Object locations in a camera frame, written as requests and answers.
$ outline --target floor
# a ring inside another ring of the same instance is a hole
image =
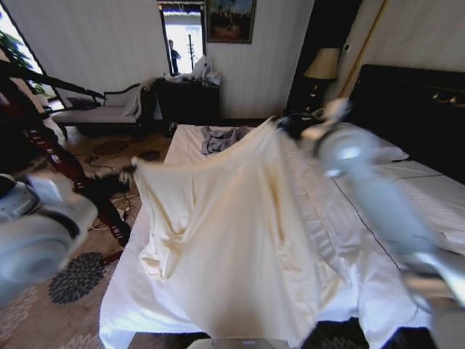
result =
[[[105,173],[130,164],[133,156],[145,156],[151,161],[163,161],[170,139],[154,132],[144,139],[131,135],[85,136],[68,128],[65,142],[61,131],[50,120],[60,142],[70,150],[88,173]],[[47,168],[38,161],[37,168]],[[127,222],[133,225],[141,202],[135,185],[126,198],[114,198],[114,204],[128,209]],[[100,303],[116,263],[106,268],[100,260],[120,250],[108,229],[96,221],[94,229],[81,248],[73,255],[68,267],[57,277],[26,289],[16,300],[0,309],[0,348],[102,348],[98,337]],[[137,334],[130,348],[184,349],[204,334]],[[358,321],[319,323],[304,348],[358,349],[367,348]],[[425,330],[400,330],[385,348],[433,348]]]

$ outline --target bed frame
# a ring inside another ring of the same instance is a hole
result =
[[[346,117],[411,160],[465,183],[465,73],[364,65]]]

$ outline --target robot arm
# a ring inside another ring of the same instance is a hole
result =
[[[395,184],[373,170],[373,135],[338,125],[348,109],[347,100],[330,103],[325,121],[305,129],[302,137],[314,144],[313,153],[327,176],[345,175],[349,180],[349,196],[405,266],[403,278],[413,299],[433,314],[432,333],[440,348],[462,348],[465,258],[443,249],[438,235]]]
[[[61,271],[97,216],[95,205],[74,193],[61,174],[35,174],[29,180],[32,194],[18,182],[1,198],[12,206],[10,216],[20,209],[14,200],[17,195],[37,195],[41,206],[33,214],[0,224],[0,306],[29,283],[45,281]]]

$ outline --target picture frame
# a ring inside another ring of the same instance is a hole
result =
[[[206,0],[207,42],[251,44],[256,0]]]

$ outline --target person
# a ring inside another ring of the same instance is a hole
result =
[[[169,51],[171,53],[171,66],[173,68],[173,75],[179,74],[179,70],[177,68],[177,60],[181,59],[181,55],[173,49],[173,41],[170,39],[168,40],[169,43]]]

